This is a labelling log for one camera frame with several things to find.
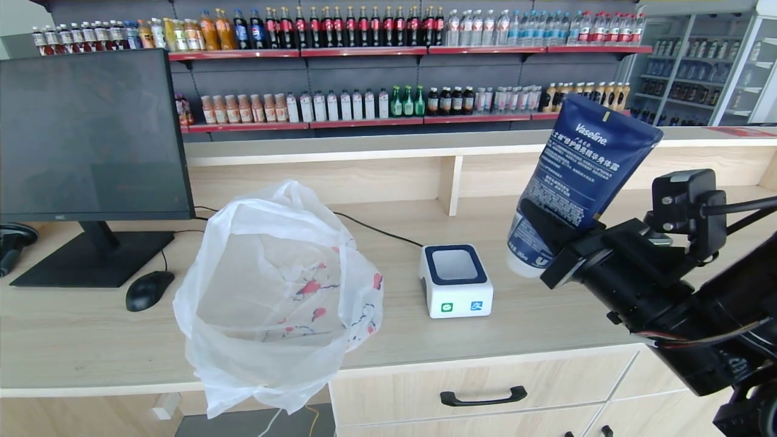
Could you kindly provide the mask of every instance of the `drawer handle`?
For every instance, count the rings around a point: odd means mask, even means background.
[[[526,389],[523,386],[516,386],[510,389],[510,397],[505,399],[494,400],[459,400],[456,397],[456,393],[452,391],[444,391],[440,393],[440,402],[449,407],[477,407],[479,405],[498,405],[509,404],[510,402],[518,402],[519,400],[528,396]]]

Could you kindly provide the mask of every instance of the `computer mouse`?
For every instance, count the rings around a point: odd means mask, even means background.
[[[124,303],[130,311],[143,311],[151,308],[165,294],[167,286],[176,276],[171,271],[153,271],[144,274],[130,285]]]

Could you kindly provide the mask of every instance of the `floor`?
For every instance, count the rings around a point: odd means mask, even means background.
[[[319,418],[311,432],[311,424],[315,413],[302,408],[300,411],[287,415],[282,411],[267,434],[262,432],[272,420],[277,410],[242,411],[224,413],[208,420],[204,415],[186,416],[178,427],[176,437],[212,437],[224,435],[228,437],[333,437],[335,421],[332,416],[332,404],[318,404],[311,407],[319,411]]]

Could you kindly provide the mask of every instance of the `green glass bottle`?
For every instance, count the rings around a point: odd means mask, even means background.
[[[392,117],[402,116],[402,101],[399,98],[399,87],[394,86],[394,91],[391,96],[391,115]]]
[[[412,117],[416,104],[413,103],[413,88],[405,85],[405,117]]]
[[[423,104],[423,87],[418,85],[417,88],[418,97],[416,98],[416,117],[422,117],[426,108],[426,106]]]

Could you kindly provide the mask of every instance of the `plastic bag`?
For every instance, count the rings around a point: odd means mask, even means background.
[[[383,277],[299,182],[236,198],[210,218],[172,307],[207,416],[254,396],[289,414],[383,318]]]

